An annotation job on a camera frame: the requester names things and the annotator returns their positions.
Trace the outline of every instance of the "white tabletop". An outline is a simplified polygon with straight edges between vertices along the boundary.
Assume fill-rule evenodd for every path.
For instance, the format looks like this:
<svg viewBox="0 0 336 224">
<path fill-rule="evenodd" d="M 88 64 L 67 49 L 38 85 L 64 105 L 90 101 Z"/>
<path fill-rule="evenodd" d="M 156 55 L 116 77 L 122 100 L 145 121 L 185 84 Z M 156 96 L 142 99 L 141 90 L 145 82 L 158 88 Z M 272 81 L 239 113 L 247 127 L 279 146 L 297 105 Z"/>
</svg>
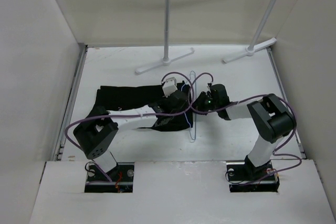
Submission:
<svg viewBox="0 0 336 224">
<path fill-rule="evenodd" d="M 230 193 L 220 161 L 137 162 L 133 193 L 83 193 L 84 164 L 47 163 L 30 224 L 335 224 L 309 160 L 280 173 L 278 193 Z"/>
<path fill-rule="evenodd" d="M 210 72 L 215 77 L 214 83 L 225 85 L 232 101 L 265 93 L 281 96 L 266 49 L 255 53 L 253 57 L 245 57 L 226 65 L 221 63 L 223 55 L 240 50 L 243 46 L 172 46 L 170 54 L 181 55 L 191 47 L 195 49 L 193 55 L 174 62 L 169 67 L 160 67 L 139 76 L 134 74 L 135 68 L 159 60 L 163 47 L 90 48 L 71 121 L 88 115 L 100 86 L 156 85 L 170 71 L 179 71 L 187 76 L 191 70 L 196 74 Z M 183 80 L 180 76 L 175 77 L 178 81 Z M 206 91 L 209 81 L 207 76 L 200 78 L 197 93 Z M 213 113 L 197 117 L 197 139 L 194 143 L 190 142 L 187 130 L 132 130 L 118 133 L 110 150 L 118 162 L 244 159 L 254 146 L 257 136 L 252 120 L 224 121 Z M 300 155 L 296 139 L 290 141 L 281 152 Z M 84 161 L 86 157 L 67 141 L 62 160 Z"/>
</svg>

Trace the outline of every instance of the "white floor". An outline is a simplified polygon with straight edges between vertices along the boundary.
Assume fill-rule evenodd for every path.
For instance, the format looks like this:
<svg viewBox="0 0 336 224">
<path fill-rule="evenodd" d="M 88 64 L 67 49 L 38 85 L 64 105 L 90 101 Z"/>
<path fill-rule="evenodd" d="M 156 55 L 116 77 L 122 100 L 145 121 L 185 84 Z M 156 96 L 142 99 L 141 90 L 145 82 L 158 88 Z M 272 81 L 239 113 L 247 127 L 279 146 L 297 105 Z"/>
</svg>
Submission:
<svg viewBox="0 0 336 224">
<path fill-rule="evenodd" d="M 137 162 L 133 193 L 83 193 L 84 164 L 47 163 L 30 224 L 335 224 L 309 160 L 280 174 L 279 193 L 230 193 L 220 161 Z"/>
<path fill-rule="evenodd" d="M 180 71 L 189 75 L 208 71 L 215 77 L 214 83 L 225 85 L 231 100 L 241 100 L 256 94 L 275 93 L 281 95 L 266 50 L 253 57 L 222 64 L 225 53 L 242 49 L 243 46 L 192 45 L 173 46 L 171 54 L 179 55 L 195 49 L 195 54 L 142 75 L 134 70 L 145 63 L 159 60 L 163 47 L 90 48 L 87 53 L 80 86 L 71 121 L 85 118 L 95 102 L 96 91 L 105 86 L 144 86 L 160 84 L 164 74 Z M 206 91 L 209 77 L 197 83 L 197 91 Z M 216 113 L 197 117 L 197 140 L 190 142 L 188 131 L 156 132 L 133 130 L 118 133 L 110 150 L 118 162 L 134 161 L 208 161 L 244 159 L 251 151 L 258 132 L 252 120 L 224 121 Z M 281 150 L 300 155 L 293 139 Z M 84 161 L 82 151 L 66 142 L 63 161 Z"/>
</svg>

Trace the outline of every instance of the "folded black fabric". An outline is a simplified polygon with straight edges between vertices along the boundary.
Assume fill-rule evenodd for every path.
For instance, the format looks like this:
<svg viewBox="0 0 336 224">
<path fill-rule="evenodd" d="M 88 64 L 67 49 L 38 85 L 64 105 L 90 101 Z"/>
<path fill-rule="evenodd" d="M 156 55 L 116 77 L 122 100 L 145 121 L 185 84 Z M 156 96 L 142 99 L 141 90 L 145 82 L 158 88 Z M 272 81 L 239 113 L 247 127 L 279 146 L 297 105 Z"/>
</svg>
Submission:
<svg viewBox="0 0 336 224">
<path fill-rule="evenodd" d="M 184 82 L 178 83 L 180 90 Z M 189 85 L 185 85 L 183 92 L 188 94 Z M 141 87 L 111 87 L 101 86 L 97 90 L 95 106 L 104 106 L 106 110 L 130 110 L 143 107 L 149 103 L 162 99 L 164 93 L 161 85 L 141 86 Z M 193 126 L 193 113 L 191 110 L 186 112 L 190 125 Z M 156 131 L 181 131 L 189 128 L 185 115 L 175 116 L 168 124 L 152 127 Z"/>
</svg>

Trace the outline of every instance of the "metal rod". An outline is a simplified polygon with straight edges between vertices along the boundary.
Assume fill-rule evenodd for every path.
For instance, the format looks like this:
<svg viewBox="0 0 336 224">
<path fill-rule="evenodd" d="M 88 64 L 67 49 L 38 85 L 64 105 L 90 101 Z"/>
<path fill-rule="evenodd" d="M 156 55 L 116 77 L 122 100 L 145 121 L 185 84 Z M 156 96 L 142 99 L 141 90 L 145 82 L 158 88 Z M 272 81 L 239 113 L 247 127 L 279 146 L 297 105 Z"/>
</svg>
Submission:
<svg viewBox="0 0 336 224">
<path fill-rule="evenodd" d="M 170 17 L 170 0 L 165 0 L 164 13 L 164 54 L 163 62 L 169 61 L 169 17 Z"/>
<path fill-rule="evenodd" d="M 258 26 L 258 29 L 257 29 L 256 33 L 254 34 L 253 39 L 252 39 L 250 45 L 247 48 L 248 50 L 253 50 L 254 49 L 254 46 L 257 43 L 257 40 L 258 40 L 258 38 L 259 38 L 259 36 L 261 34 L 261 31 L 263 30 L 264 25 L 265 25 L 265 23 L 266 23 L 269 15 L 270 15 L 270 13 L 271 13 L 271 11 L 272 11 L 272 9 L 273 9 L 276 1 L 277 0 L 271 0 L 269 2 L 268 6 L 267 6 L 267 9 L 266 9 L 266 11 L 264 13 L 264 16 L 261 19 L 261 22 L 260 22 L 260 24 Z"/>
</svg>

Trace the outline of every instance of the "beige wall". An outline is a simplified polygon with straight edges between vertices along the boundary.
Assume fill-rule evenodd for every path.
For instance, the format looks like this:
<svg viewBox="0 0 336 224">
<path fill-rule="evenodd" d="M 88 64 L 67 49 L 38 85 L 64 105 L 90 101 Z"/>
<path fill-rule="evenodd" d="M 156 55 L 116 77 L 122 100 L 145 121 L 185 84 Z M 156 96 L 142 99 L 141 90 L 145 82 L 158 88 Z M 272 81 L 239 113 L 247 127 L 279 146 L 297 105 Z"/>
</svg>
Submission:
<svg viewBox="0 0 336 224">
<path fill-rule="evenodd" d="M 301 141 L 307 156 L 317 162 L 334 215 L 335 20 L 336 0 L 298 0 L 277 37 L 274 51 L 286 94 L 298 114 Z"/>
<path fill-rule="evenodd" d="M 0 0 L 0 223 L 27 224 L 79 53 L 55 0 Z"/>
<path fill-rule="evenodd" d="M 57 0 L 87 44 L 162 44 L 164 0 Z M 269 0 L 172 0 L 171 42 L 247 43 Z M 261 39 L 276 36 L 296 0 L 278 0 Z"/>
</svg>

